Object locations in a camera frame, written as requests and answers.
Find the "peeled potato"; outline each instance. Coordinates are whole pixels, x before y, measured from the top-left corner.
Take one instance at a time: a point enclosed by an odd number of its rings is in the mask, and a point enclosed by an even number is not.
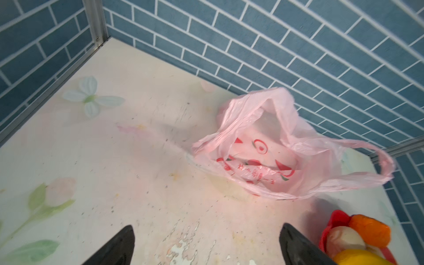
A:
[[[361,236],[350,227],[338,226],[327,235],[326,251],[330,258],[346,249],[365,250],[365,242]]]

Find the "blue brick tile wall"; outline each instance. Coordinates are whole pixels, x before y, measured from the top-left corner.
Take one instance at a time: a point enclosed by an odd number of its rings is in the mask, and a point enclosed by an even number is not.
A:
[[[93,45],[82,0],[2,0],[0,131]]]
[[[112,37],[224,89],[288,88],[325,135],[380,148],[424,135],[423,1],[104,0],[103,7]]]
[[[395,158],[394,178],[384,189],[412,246],[419,264],[424,264],[424,150]],[[380,172],[379,165],[374,165]]]

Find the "countertop surface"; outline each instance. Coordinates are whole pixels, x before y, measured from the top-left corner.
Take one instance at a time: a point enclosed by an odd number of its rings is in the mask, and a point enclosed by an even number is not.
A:
[[[88,118],[90,100],[62,95],[89,76],[97,96],[125,101]],[[100,48],[0,148],[0,259],[79,265],[131,224],[133,265],[284,264],[283,223],[317,243],[342,209],[390,225],[398,263],[418,264],[382,187],[273,201],[193,163],[191,144],[217,130],[218,107],[235,97],[200,81],[115,39]],[[374,171],[353,150],[343,161],[345,173]]]

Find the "green leaf print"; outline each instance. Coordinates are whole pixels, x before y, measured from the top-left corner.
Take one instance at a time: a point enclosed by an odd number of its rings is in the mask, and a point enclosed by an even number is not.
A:
[[[6,260],[17,265],[35,264],[53,254],[58,246],[56,241],[39,240],[11,251]]]
[[[35,209],[40,207],[46,199],[46,184],[38,186],[28,198],[28,208],[33,212]]]

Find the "yellow fruit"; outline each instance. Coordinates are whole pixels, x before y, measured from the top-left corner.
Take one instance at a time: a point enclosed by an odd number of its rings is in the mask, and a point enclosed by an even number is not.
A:
[[[338,265],[393,265],[374,253],[360,249],[346,249],[333,260]]]

